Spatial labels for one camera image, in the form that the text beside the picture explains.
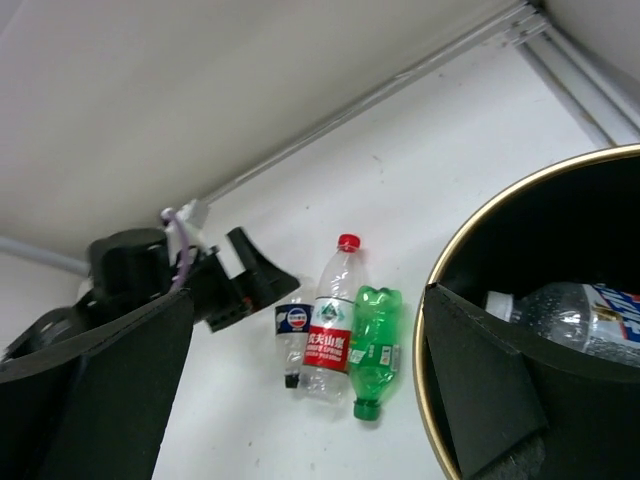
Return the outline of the clear bottle black label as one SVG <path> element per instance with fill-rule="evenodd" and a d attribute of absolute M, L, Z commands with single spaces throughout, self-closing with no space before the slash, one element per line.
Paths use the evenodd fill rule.
<path fill-rule="evenodd" d="M 274 308 L 275 338 L 287 389 L 296 389 L 299 384 L 312 312 L 312 294 L 304 290 L 294 292 Z"/>

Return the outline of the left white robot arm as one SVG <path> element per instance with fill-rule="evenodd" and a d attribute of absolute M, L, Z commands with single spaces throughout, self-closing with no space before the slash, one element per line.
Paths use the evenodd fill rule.
<path fill-rule="evenodd" d="M 91 289 L 75 305 L 41 316 L 5 350 L 14 360 L 128 314 L 172 290 L 186 289 L 196 321 L 216 332 L 263 310 L 299 288 L 299 280 L 268 260 L 237 227 L 228 233 L 244 267 L 229 277 L 217 248 L 205 248 L 179 222 L 178 251 L 158 229 L 125 230 L 88 248 Z"/>

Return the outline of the clear bottle blue orange label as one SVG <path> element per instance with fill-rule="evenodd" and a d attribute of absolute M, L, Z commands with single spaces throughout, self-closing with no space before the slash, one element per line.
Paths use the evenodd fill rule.
<path fill-rule="evenodd" d="M 639 365 L 639 296 L 604 284 L 556 282 L 518 299 L 489 291 L 484 309 L 572 350 Z"/>

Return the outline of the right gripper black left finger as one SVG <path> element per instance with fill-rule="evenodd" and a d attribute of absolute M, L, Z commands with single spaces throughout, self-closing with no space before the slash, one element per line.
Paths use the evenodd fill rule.
<path fill-rule="evenodd" d="M 151 478 L 193 323 L 176 291 L 2 363 L 2 478 Z"/>

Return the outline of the green plastic bottle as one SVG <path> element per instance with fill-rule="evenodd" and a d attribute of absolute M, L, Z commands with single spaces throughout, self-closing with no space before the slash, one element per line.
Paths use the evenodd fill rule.
<path fill-rule="evenodd" d="M 385 394 L 399 370 L 401 292 L 362 286 L 354 304 L 348 373 L 355 393 L 353 415 L 361 421 L 379 419 Z"/>

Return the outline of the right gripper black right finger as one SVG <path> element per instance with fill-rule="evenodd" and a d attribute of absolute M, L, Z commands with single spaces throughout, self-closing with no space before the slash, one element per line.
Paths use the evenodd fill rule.
<path fill-rule="evenodd" d="M 439 284 L 422 300 L 422 417 L 449 479 L 635 479 L 639 372 L 501 321 Z"/>

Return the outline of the dark bin with gold rim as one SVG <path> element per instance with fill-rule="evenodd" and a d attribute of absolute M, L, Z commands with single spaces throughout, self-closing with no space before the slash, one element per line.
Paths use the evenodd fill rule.
<path fill-rule="evenodd" d="M 456 232 L 425 288 L 439 284 L 488 313 L 489 291 L 520 298 L 554 282 L 639 296 L 637 145 L 562 161 L 496 195 Z M 423 294 L 412 355 L 421 416 Z"/>

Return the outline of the clear bottle red label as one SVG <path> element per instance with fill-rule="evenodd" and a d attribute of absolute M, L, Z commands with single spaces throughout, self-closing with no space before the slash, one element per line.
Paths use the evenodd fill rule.
<path fill-rule="evenodd" d="M 322 272 L 316 290 L 302 359 L 300 386 L 306 395 L 327 403 L 341 401 L 347 388 L 347 361 L 355 300 L 366 279 L 361 240 L 344 233 Z"/>

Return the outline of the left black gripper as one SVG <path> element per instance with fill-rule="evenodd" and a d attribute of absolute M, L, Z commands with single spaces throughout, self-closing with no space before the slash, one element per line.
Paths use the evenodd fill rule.
<path fill-rule="evenodd" d="M 219 248 L 198 253 L 187 278 L 194 304 L 194 322 L 204 322 L 211 333 L 224 330 L 277 303 L 300 287 L 299 280 L 273 264 L 242 227 L 227 234 L 244 271 L 230 277 L 219 258 Z"/>

